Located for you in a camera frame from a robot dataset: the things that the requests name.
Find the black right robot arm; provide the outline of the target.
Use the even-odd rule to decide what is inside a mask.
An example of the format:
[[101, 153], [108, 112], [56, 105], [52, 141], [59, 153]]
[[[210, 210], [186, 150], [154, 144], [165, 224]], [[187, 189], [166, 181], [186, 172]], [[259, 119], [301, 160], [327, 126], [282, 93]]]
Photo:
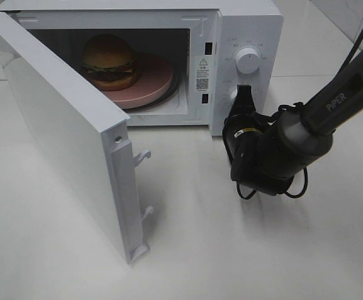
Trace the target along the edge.
[[251, 87], [239, 85], [222, 138], [230, 178], [240, 188], [271, 196], [287, 194], [294, 176], [327, 154], [334, 131], [363, 110], [363, 50], [307, 103], [281, 105], [259, 114]]

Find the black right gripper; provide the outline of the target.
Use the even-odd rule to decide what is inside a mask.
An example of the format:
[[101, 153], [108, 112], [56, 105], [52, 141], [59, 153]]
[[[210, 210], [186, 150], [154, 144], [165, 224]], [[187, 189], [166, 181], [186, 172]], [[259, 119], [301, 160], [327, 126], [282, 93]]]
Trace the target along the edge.
[[269, 128], [266, 118], [256, 111], [251, 85], [239, 84], [233, 106], [223, 124], [222, 137], [238, 138], [245, 133], [263, 134]]

